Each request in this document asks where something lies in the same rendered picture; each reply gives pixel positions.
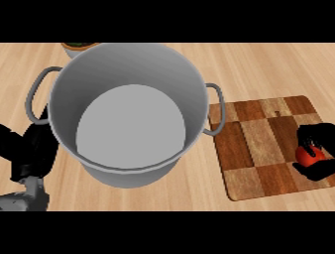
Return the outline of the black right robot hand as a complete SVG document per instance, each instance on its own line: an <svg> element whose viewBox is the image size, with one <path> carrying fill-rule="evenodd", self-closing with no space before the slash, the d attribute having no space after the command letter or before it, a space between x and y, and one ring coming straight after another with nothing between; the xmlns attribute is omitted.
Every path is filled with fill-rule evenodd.
<svg viewBox="0 0 335 254"><path fill-rule="evenodd" d="M335 174L335 124L318 123L300 125L296 130L297 145L306 151L309 156L315 153L309 145L324 149L331 159L315 162L311 166L303 167L299 163L293 163L292 167L311 181L317 182Z"/></svg>

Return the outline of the brown plant pot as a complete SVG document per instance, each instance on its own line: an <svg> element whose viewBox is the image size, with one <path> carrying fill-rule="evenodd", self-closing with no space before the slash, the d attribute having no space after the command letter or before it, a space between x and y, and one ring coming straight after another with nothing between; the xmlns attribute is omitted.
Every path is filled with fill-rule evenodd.
<svg viewBox="0 0 335 254"><path fill-rule="evenodd" d="M97 43L61 43L66 54L73 58L85 50L97 46Z"/></svg>

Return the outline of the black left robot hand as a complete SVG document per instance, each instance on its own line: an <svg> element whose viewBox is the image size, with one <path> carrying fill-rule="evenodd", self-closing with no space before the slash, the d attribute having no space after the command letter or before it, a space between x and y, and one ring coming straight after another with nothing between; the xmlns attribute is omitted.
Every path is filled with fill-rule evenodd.
<svg viewBox="0 0 335 254"><path fill-rule="evenodd" d="M58 150L58 141L49 125L32 124L23 135L0 124L0 157L11 162L13 182L27 177L39 179L49 173Z"/></svg>

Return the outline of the grey metal pot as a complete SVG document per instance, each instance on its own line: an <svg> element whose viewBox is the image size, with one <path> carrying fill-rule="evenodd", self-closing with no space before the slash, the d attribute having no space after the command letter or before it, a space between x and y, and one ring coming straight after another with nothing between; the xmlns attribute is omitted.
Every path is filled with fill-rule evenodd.
<svg viewBox="0 0 335 254"><path fill-rule="evenodd" d="M156 182L207 130L207 89L190 61L160 44L106 43L79 53L58 74L48 117L58 143L106 185L131 189Z"/></svg>

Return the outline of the checkered wooden cutting board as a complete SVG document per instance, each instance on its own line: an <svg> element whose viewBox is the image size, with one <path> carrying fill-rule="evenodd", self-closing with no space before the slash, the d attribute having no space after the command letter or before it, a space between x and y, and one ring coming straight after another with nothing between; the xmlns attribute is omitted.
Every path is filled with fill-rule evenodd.
<svg viewBox="0 0 335 254"><path fill-rule="evenodd" d="M302 95L227 102L209 108L224 187L230 200L335 187L335 174L318 182L292 167L296 129L321 121Z"/></svg>

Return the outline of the red tomato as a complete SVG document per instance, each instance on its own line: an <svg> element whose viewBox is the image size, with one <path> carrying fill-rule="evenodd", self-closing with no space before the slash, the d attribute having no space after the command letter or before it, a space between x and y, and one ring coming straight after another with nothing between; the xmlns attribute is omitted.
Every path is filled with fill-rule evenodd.
<svg viewBox="0 0 335 254"><path fill-rule="evenodd" d="M315 162L321 161L325 159L324 157L324 154L321 152L321 150L314 147L314 146L309 146L312 152L314 152L314 156L311 156L305 149L302 147L297 147L296 150L294 150L294 159L296 159L296 162L300 166L303 167L309 167Z"/></svg>

